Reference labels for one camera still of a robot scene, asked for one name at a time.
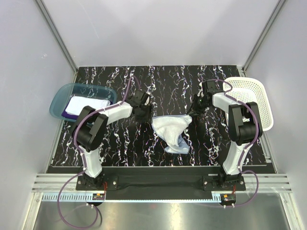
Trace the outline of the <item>blue-edged white towel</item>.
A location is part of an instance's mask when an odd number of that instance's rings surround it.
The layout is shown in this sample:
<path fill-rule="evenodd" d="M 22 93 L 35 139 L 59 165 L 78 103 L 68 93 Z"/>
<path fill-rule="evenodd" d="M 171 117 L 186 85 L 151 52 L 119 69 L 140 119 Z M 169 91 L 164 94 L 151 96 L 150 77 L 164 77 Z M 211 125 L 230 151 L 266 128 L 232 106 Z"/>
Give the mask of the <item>blue-edged white towel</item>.
<path fill-rule="evenodd" d="M 192 122 L 189 115 L 165 115 L 152 118 L 152 128 L 167 147 L 165 152 L 170 154 L 188 154 L 189 145 L 182 138 L 182 133 Z"/>

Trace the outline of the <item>light blue towel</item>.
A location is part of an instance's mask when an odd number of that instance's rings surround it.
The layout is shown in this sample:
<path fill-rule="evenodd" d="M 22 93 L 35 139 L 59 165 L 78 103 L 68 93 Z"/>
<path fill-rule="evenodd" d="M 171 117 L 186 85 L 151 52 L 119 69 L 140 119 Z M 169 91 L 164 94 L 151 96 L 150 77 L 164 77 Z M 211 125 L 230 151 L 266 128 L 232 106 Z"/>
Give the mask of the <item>light blue towel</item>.
<path fill-rule="evenodd" d="M 70 98 L 64 112 L 69 115 L 79 115 L 82 109 L 86 106 L 90 106 L 97 110 L 110 106 L 111 104 L 112 103 L 109 100 L 73 96 Z"/>

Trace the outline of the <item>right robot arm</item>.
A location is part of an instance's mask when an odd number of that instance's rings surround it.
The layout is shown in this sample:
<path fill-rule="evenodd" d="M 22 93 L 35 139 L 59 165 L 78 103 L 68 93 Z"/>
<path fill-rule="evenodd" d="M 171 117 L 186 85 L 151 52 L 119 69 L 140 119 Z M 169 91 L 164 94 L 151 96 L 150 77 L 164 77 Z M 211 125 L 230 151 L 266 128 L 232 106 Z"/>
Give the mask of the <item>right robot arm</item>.
<path fill-rule="evenodd" d="M 256 102 L 244 103 L 230 96 L 232 85 L 222 80 L 230 89 L 218 89 L 218 80 L 207 80 L 200 83 L 200 89 L 193 96 L 193 101 L 187 114 L 201 115 L 208 107 L 216 107 L 228 114 L 228 134 L 231 139 L 228 155 L 223 162 L 213 185 L 224 190 L 231 190 L 242 181 L 242 165 L 244 158 L 262 135 L 262 125 L 259 108 Z"/>

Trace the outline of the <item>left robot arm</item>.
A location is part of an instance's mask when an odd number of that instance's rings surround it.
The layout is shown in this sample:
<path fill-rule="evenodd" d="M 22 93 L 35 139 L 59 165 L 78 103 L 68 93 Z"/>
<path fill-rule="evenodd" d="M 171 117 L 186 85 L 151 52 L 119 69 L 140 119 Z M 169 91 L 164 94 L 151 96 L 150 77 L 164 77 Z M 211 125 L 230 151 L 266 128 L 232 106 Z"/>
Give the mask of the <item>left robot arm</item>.
<path fill-rule="evenodd" d="M 85 106 L 71 128 L 76 148 L 81 154 L 83 170 L 78 173 L 78 186 L 88 189 L 105 188 L 102 165 L 99 161 L 99 146 L 105 136 L 106 128 L 121 119 L 133 116 L 137 122 L 152 121 L 151 95 L 136 90 L 132 96 L 110 106 L 94 109 Z"/>

